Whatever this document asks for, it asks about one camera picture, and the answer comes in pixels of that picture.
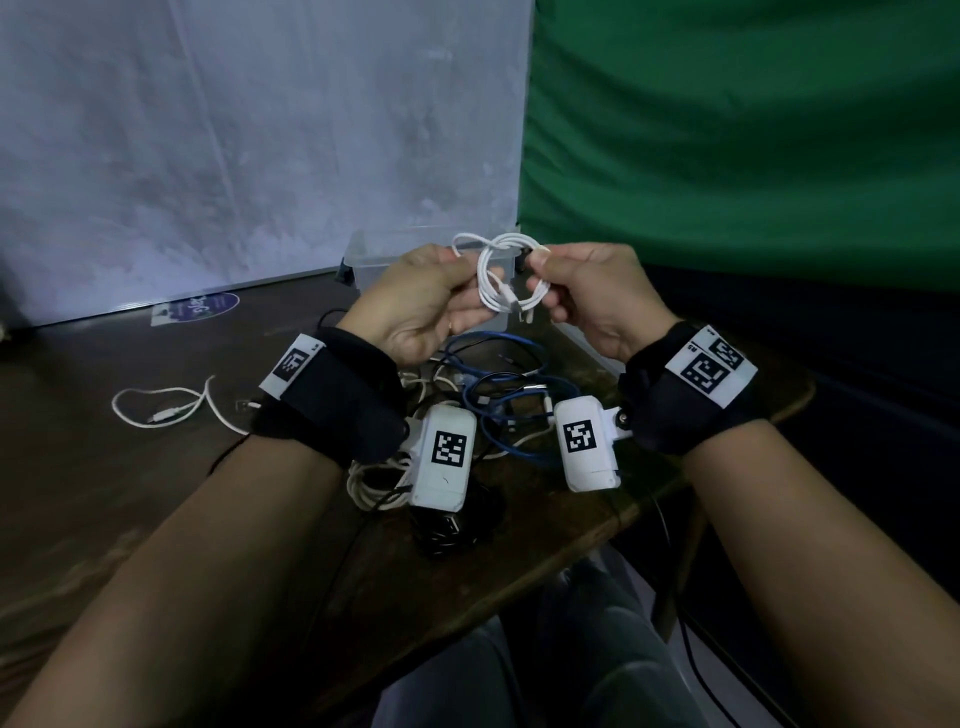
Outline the clear plastic bin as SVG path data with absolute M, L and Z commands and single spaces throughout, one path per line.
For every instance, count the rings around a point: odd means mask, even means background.
M 359 229 L 350 238 L 342 262 L 352 269 L 355 286 L 359 292 L 363 293 L 376 283 L 399 257 L 423 245 L 437 244 L 450 247 L 450 244 L 454 244 L 460 252 L 480 253 L 486 249 L 482 242 L 473 238 L 454 242 L 454 237 L 461 233 L 462 228 L 455 225 Z M 519 249 L 495 250 L 490 255 L 489 267 L 502 269 L 501 279 L 514 291 L 522 293 L 522 286 L 513 283 L 520 254 Z M 510 322 L 515 321 L 517 317 L 516 312 L 512 315 L 508 312 L 500 312 L 489 321 L 475 326 L 471 331 L 503 333 L 507 331 Z

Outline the person's right forearm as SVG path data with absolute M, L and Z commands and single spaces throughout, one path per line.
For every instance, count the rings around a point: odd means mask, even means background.
M 681 459 L 820 728 L 960 728 L 960 603 L 769 421 Z

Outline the green backdrop cloth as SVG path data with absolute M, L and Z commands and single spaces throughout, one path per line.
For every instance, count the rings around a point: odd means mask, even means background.
M 960 0 L 535 0 L 518 221 L 960 293 Z

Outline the blue round sticker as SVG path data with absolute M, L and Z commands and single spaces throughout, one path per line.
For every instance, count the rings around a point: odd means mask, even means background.
M 235 310 L 240 302 L 240 297 L 231 292 L 165 301 L 151 308 L 150 326 L 158 328 L 208 321 Z

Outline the person's right hand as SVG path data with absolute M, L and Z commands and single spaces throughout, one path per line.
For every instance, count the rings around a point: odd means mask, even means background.
M 680 321 L 655 290 L 627 245 L 575 242 L 580 265 L 572 274 L 534 274 L 530 289 L 549 285 L 541 304 L 553 322 L 579 329 L 601 356 L 627 363 Z

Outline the person's grey trousers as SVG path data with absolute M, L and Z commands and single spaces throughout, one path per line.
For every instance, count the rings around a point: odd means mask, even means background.
M 534 685 L 552 728 L 710 728 L 612 546 L 534 604 Z M 530 703 L 496 615 L 384 688 L 370 728 L 527 728 Z

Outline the white backdrop sheet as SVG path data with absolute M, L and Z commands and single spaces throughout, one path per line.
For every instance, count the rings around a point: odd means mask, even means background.
M 0 322 L 517 220 L 534 0 L 0 0 Z

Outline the person's left forearm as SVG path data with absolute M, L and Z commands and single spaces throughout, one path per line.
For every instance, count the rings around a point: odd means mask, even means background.
M 241 680 L 344 468 L 249 436 L 114 574 L 4 728 L 182 728 Z

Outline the person's left hand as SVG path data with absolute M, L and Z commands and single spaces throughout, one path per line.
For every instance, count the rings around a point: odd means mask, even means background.
M 337 329 L 377 347 L 399 367 L 425 363 L 451 336 L 495 317 L 479 287 L 446 290 L 419 267 L 419 251 L 453 251 L 434 244 L 404 253 L 361 294 Z

